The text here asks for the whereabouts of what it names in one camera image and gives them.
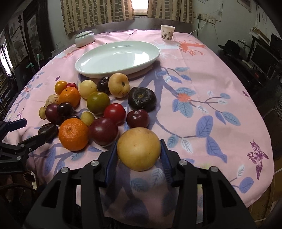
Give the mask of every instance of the window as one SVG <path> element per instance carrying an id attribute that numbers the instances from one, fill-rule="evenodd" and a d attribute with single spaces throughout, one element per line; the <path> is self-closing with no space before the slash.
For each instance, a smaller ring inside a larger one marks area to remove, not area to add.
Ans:
<path id="1" fill-rule="evenodd" d="M 6 40 L 4 41 L 3 48 L 4 48 L 5 55 L 7 57 L 8 63 L 7 63 L 7 61 L 6 61 L 6 59 L 5 59 L 4 55 L 3 55 L 3 51 L 2 51 L 1 48 L 0 48 L 1 49 L 0 61 L 1 61 L 2 65 L 4 66 L 7 74 L 10 75 L 11 74 L 10 68 L 12 69 L 13 66 L 12 66 L 12 63 L 11 63 L 10 58 L 9 58 Z"/>
<path id="2" fill-rule="evenodd" d="M 131 0 L 135 15 L 147 15 L 149 0 Z"/>

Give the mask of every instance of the floral tablecloth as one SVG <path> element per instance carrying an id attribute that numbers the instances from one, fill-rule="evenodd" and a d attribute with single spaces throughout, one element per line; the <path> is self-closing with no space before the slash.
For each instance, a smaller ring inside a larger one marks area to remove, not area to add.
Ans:
<path id="1" fill-rule="evenodd" d="M 130 30 L 96 35 L 94 43 L 69 47 L 53 58 L 32 78 L 11 107 L 6 121 L 20 118 L 27 126 L 9 133 L 5 141 L 17 144 L 37 134 L 48 123 L 38 111 L 58 80 L 80 84 L 86 77 L 74 68 L 86 51 L 105 43 L 138 40 L 158 46 L 161 55 L 146 74 L 130 81 L 131 87 L 153 90 L 155 110 L 149 113 L 149 129 L 168 148 L 196 167 L 217 166 L 246 206 L 256 201 L 270 185 L 274 166 L 267 128 L 252 99 L 233 72 L 195 37 L 174 33 L 163 41 L 159 30 Z M 127 100 L 115 100 L 130 111 Z M 87 110 L 81 99 L 76 114 Z M 120 126 L 122 134 L 127 124 Z M 29 154 L 28 167 L 48 183 L 64 166 L 81 168 L 104 151 L 90 142 L 81 152 L 70 152 L 56 138 Z M 160 161 L 148 171 L 131 171 L 118 164 L 115 180 L 101 189 L 104 213 L 123 223 L 152 228 L 171 227 L 178 189 L 167 186 Z M 80 203 L 80 189 L 77 191 Z M 197 221 L 202 219 L 203 198 L 198 187 Z"/>

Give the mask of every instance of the tangerine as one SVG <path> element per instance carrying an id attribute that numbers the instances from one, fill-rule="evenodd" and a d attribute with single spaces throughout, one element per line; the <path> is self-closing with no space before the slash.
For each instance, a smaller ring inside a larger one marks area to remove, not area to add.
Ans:
<path id="1" fill-rule="evenodd" d="M 80 94 L 75 87 L 65 88 L 59 95 L 59 104 L 68 102 L 75 108 L 80 102 Z"/>
<path id="2" fill-rule="evenodd" d="M 63 81 L 63 80 L 57 82 L 56 85 L 55 85 L 56 94 L 60 95 L 62 93 L 62 91 L 66 88 L 67 84 L 68 83 L 66 81 Z"/>
<path id="3" fill-rule="evenodd" d="M 65 120 L 58 135 L 62 145 L 70 151 L 82 150 L 89 141 L 88 127 L 77 118 Z"/>

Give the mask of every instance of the pale yellow fruit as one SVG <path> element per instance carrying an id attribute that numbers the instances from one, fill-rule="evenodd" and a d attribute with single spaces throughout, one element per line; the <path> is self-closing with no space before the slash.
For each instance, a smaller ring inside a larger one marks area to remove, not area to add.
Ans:
<path id="1" fill-rule="evenodd" d="M 143 127 L 129 129 L 118 140 L 119 159 L 130 169 L 144 171 L 159 158 L 161 145 L 158 136 Z"/>
<path id="2" fill-rule="evenodd" d="M 59 104 L 59 96 L 56 94 L 50 95 L 46 100 L 45 106 L 48 107 L 49 104 Z"/>
<path id="3" fill-rule="evenodd" d="M 91 112 L 86 111 L 82 113 L 80 120 L 83 121 L 85 125 L 89 127 L 92 124 L 92 122 L 94 122 L 95 117 Z"/>
<path id="4" fill-rule="evenodd" d="M 88 96 L 95 91 L 97 86 L 92 80 L 84 80 L 79 86 L 79 94 L 84 99 L 88 99 Z"/>
<path id="5" fill-rule="evenodd" d="M 123 98 L 127 96 L 130 91 L 128 78 L 122 73 L 115 73 L 111 75 L 108 87 L 110 93 L 117 98 Z"/>
<path id="6" fill-rule="evenodd" d="M 40 109 L 39 109 L 39 117 L 41 118 L 41 119 L 46 119 L 46 117 L 45 117 L 45 110 L 46 110 L 46 107 L 41 107 Z"/>

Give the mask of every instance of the metal screw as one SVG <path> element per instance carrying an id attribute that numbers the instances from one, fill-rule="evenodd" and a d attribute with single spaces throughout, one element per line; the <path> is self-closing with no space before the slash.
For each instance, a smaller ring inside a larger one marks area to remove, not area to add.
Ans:
<path id="1" fill-rule="evenodd" d="M 186 160 L 180 160 L 179 164 L 183 166 L 183 165 L 187 165 L 188 162 Z"/>
<path id="2" fill-rule="evenodd" d="M 211 171 L 214 173 L 218 172 L 218 167 L 212 166 Z"/>
<path id="3" fill-rule="evenodd" d="M 67 173 L 68 171 L 69 171 L 69 168 L 67 168 L 67 167 L 61 168 L 62 173 Z"/>
<path id="4" fill-rule="evenodd" d="M 92 166 L 97 166 L 97 165 L 99 165 L 99 161 L 97 161 L 97 160 L 91 161 L 91 165 Z"/>

